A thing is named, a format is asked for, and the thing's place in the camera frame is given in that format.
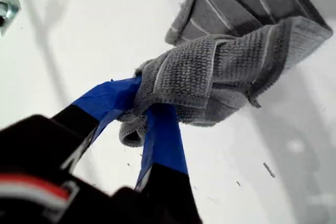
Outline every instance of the gray microfiber cloth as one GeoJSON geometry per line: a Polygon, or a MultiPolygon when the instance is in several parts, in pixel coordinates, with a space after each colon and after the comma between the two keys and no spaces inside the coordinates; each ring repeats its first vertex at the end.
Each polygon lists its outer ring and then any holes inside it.
{"type": "Polygon", "coordinates": [[[309,0],[185,0],[166,35],[176,47],[146,61],[120,140],[142,146],[143,113],[176,106],[178,121],[213,126],[256,98],[332,36],[309,0]]]}

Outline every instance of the knotted towel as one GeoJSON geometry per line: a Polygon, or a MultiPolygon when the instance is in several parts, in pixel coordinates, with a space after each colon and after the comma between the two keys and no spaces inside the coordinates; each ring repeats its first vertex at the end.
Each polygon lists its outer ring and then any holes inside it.
{"type": "Polygon", "coordinates": [[[119,138],[141,146],[144,111],[174,104],[183,123],[212,126],[271,87],[332,36],[309,0],[185,0],[166,42],[176,47],[141,65],[132,111],[119,138]]]}

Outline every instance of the white surface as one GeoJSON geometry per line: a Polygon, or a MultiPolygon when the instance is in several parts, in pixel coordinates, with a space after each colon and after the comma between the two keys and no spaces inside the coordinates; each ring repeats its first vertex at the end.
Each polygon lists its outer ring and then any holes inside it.
{"type": "MultiPolygon", "coordinates": [[[[164,35],[183,0],[20,1],[0,40],[0,127],[52,116],[96,84],[132,76],[170,48],[164,35]]],[[[312,1],[336,28],[336,1],[312,1]]],[[[335,52],[333,37],[261,97],[260,110],[210,129],[181,125],[205,223],[336,223],[335,52]]],[[[134,186],[140,169],[142,150],[122,146],[118,130],[111,124],[76,170],[110,194],[134,186]]]]}

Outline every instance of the blue tape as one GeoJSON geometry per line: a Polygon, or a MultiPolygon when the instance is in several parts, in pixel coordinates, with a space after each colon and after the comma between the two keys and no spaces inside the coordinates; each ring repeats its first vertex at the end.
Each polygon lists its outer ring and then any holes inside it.
{"type": "Polygon", "coordinates": [[[92,141],[109,123],[123,112],[133,108],[133,101],[140,83],[141,77],[104,82],[72,103],[99,121],[92,141]]]}
{"type": "Polygon", "coordinates": [[[148,116],[148,131],[137,184],[153,163],[188,175],[175,107],[171,104],[154,104],[146,114],[148,116]]]}

